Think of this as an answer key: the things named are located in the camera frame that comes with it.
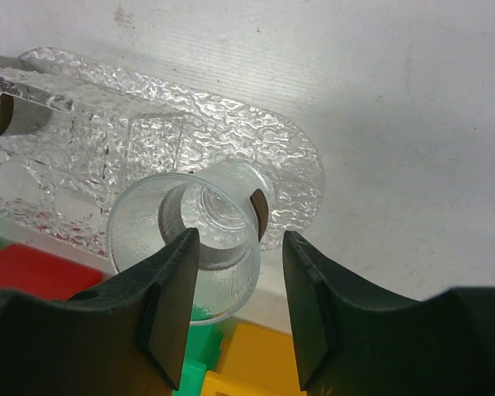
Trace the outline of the dark smoky plastic cup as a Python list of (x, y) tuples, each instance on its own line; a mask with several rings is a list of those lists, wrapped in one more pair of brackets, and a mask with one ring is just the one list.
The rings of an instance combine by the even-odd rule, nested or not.
[[(26, 61), (0, 55), (1, 68), (35, 71)], [(32, 134), (50, 119), (52, 110), (8, 94), (0, 96), (0, 135)]]

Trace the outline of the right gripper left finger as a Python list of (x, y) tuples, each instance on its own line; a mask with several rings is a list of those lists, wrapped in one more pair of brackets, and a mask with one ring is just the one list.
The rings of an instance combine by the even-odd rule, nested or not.
[(188, 229), (72, 298), (0, 289), (0, 395), (169, 395), (180, 386), (199, 262)]

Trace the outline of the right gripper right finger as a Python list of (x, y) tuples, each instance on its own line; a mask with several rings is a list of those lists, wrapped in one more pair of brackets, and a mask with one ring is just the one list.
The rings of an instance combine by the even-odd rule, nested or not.
[(495, 287), (423, 301), (324, 256), (299, 233), (282, 247), (299, 386), (309, 395), (495, 395)]

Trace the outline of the clear textured holder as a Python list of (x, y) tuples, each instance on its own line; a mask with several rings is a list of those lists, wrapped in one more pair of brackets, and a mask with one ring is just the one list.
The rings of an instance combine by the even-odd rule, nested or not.
[(69, 76), (0, 67), (0, 96), (52, 110), (0, 135), (0, 217), (103, 255), (106, 222), (133, 182), (176, 163), (183, 113)]

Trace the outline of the clear plastic cup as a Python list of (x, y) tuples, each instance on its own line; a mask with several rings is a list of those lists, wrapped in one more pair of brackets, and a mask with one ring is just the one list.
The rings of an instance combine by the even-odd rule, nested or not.
[(255, 290), (272, 200), (269, 178), (240, 160), (147, 176), (115, 200), (106, 224), (106, 253), (122, 272), (187, 229), (197, 229), (191, 324), (218, 323), (237, 313)]

